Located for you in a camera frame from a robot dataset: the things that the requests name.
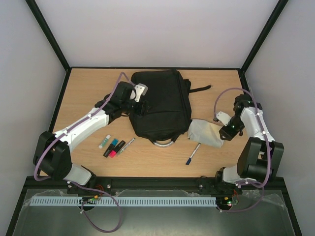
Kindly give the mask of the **black student backpack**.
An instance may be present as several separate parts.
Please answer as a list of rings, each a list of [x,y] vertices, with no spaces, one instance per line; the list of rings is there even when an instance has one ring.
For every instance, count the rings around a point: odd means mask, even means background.
[[[135,72],[131,81],[148,87],[140,100],[147,100],[150,109],[144,116],[129,115],[138,137],[148,139],[155,146],[166,148],[188,131],[191,123],[189,94],[212,86],[191,89],[191,82],[177,70]]]

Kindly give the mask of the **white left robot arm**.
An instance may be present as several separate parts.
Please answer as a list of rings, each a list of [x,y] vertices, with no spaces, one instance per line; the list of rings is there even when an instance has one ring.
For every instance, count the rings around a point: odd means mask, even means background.
[[[92,172],[73,164],[71,153],[87,137],[109,125],[122,114],[129,114],[137,107],[148,88],[144,84],[117,82],[113,91],[98,101],[86,115],[70,126],[54,133],[45,131],[38,139],[33,163],[34,178],[65,180],[86,185]]]

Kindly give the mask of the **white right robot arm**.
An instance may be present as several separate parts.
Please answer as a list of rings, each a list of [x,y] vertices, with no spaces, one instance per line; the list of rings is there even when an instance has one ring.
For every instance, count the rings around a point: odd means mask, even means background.
[[[214,120],[223,123],[220,139],[231,141],[244,132],[249,139],[237,164],[216,172],[215,188],[222,193],[249,183],[260,186],[274,181],[284,153],[283,144],[276,142],[266,127],[261,104],[254,103],[248,94],[241,94],[234,100],[233,111],[232,117],[216,113]]]

